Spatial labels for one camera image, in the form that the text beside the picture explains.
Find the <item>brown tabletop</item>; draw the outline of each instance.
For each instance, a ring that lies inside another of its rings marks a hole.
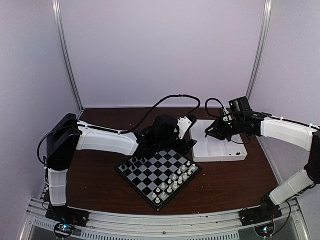
[[[156,116],[182,117],[188,108],[157,108],[139,129]],[[148,108],[86,109],[81,120],[93,125],[126,130],[137,124]],[[194,115],[210,119],[204,109]],[[128,157],[93,150],[77,151],[67,177],[71,207],[119,214],[178,215],[214,213],[252,207],[278,184],[255,137],[245,145],[244,161],[199,163],[202,172],[160,212],[156,212],[116,171]]]

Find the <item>black cable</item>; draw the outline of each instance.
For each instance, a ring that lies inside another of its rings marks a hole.
[[[290,219],[291,211],[292,211],[291,205],[290,205],[290,203],[289,203],[288,201],[285,201],[285,202],[286,202],[286,203],[288,204],[288,206],[289,206],[289,215],[288,215],[288,218],[286,219],[286,221],[284,222],[284,224],[282,225],[282,227],[280,227],[280,229],[279,229],[277,232],[273,233],[272,236],[278,234],[282,229],[284,229],[284,227],[286,226],[286,224],[288,223],[288,221],[289,221],[289,219]]]
[[[221,116],[212,115],[212,114],[209,112],[208,103],[209,103],[210,101],[216,101],[216,102],[218,102],[218,103],[221,105],[222,108],[225,108],[224,105],[222,104],[222,102],[221,102],[219,99],[213,98],[213,97],[212,97],[212,98],[208,98],[208,99],[205,101],[205,105],[204,105],[204,108],[205,108],[206,113],[207,113],[209,116],[213,117],[213,118],[219,118],[219,117],[221,117]]]
[[[158,101],[145,115],[144,117],[141,119],[141,121],[133,128],[131,128],[130,130],[126,130],[126,131],[120,131],[120,134],[129,134],[132,133],[134,130],[136,130],[138,127],[140,127],[140,125],[146,120],[146,118],[149,116],[149,114],[157,107],[159,106],[161,103],[163,103],[165,100],[167,99],[171,99],[171,98],[189,98],[189,99],[193,99],[196,100],[198,102],[198,105],[192,109],[190,112],[188,112],[185,116],[193,113],[195,110],[197,110],[200,105],[201,105],[201,101],[199,98],[195,97],[195,96],[191,96],[191,95],[187,95],[187,94],[179,94],[179,95],[169,95],[166,96],[165,98],[161,99],[160,101]]]
[[[36,155],[37,155],[37,158],[39,160],[40,163],[42,163],[43,165],[47,165],[45,161],[42,161],[41,160],[41,157],[40,157],[40,148],[41,148],[41,145],[42,143],[44,142],[44,140],[47,139],[47,137],[49,137],[50,135],[60,131],[60,130],[63,130],[63,129],[69,129],[69,128],[73,128],[73,127],[78,127],[78,125],[71,125],[71,126],[63,126],[63,127],[60,127],[58,129],[55,129],[55,130],[52,130],[51,132],[47,133],[42,139],[41,141],[39,142],[39,145],[37,147],[37,150],[36,150]]]

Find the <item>chessboard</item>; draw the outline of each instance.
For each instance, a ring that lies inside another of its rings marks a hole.
[[[151,159],[132,157],[115,169],[158,212],[202,170],[171,149]]]

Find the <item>metal frame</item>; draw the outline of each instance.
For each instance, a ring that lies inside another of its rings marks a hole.
[[[260,31],[260,39],[259,39],[259,43],[258,43],[258,48],[256,50],[256,55],[255,55],[255,60],[254,60],[254,65],[253,65],[253,69],[252,69],[252,73],[251,73],[249,86],[248,86],[248,89],[246,92],[246,97],[249,100],[252,96],[252,93],[253,93],[253,90],[254,90],[254,87],[256,84],[263,52],[264,52],[265,45],[266,45],[266,40],[267,40],[269,26],[270,26],[272,3],[273,3],[273,0],[265,0],[264,13],[263,13],[261,31]]]
[[[20,240],[29,240],[33,226],[48,231],[53,230],[56,224],[45,217],[46,210],[42,207],[43,200],[32,198],[27,209],[25,224],[23,225]],[[306,223],[296,199],[290,201],[292,218],[300,240],[310,240]],[[286,203],[281,205],[283,216],[286,219],[289,208]],[[239,231],[253,228],[253,225],[243,227],[238,210],[187,214],[187,215],[129,215],[109,212],[91,211],[86,227],[77,227],[74,237],[84,240],[118,239],[118,240],[211,240],[226,239],[238,240]]]
[[[74,76],[74,73],[73,73],[73,70],[71,67],[71,62],[70,62],[70,57],[69,57],[69,53],[68,53],[65,32],[64,32],[64,26],[63,26],[63,22],[62,22],[62,15],[61,15],[61,10],[60,10],[60,0],[52,0],[52,4],[53,4],[54,18],[55,18],[56,25],[58,28],[58,33],[59,33],[60,44],[61,44],[61,48],[62,48],[65,68],[67,71],[67,75],[68,75],[69,82],[71,85],[71,90],[73,92],[77,107],[78,107],[79,111],[81,112],[84,110],[84,106],[82,105],[79,91],[78,91],[76,81],[75,81],[75,76]]]

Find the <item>chess board border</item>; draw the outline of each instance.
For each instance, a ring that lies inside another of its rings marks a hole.
[[[115,171],[143,198],[143,200],[145,200],[152,208],[154,208],[157,212],[160,212],[165,206],[167,206],[172,200],[175,199],[175,197],[184,189],[186,188],[190,183],[191,181],[202,171],[202,167],[200,167],[196,162],[194,162],[193,160],[189,159],[188,157],[186,156],[183,156],[181,154],[179,154],[180,156],[182,156],[183,158],[185,158],[186,160],[190,161],[191,163],[193,164],[196,164],[197,166],[197,170],[195,172],[193,172],[193,174],[186,180],[183,182],[183,184],[177,189],[175,190],[171,195],[170,197],[168,197],[164,202],[162,202],[162,204],[160,206],[156,206],[153,204],[153,202],[147,197],[145,196],[142,191],[140,191],[137,186],[135,186],[132,181],[130,181],[127,176],[119,169],[124,163],[126,163],[127,161],[130,161],[132,157],[130,157],[129,159],[123,161],[120,165],[116,166],[115,167]]]

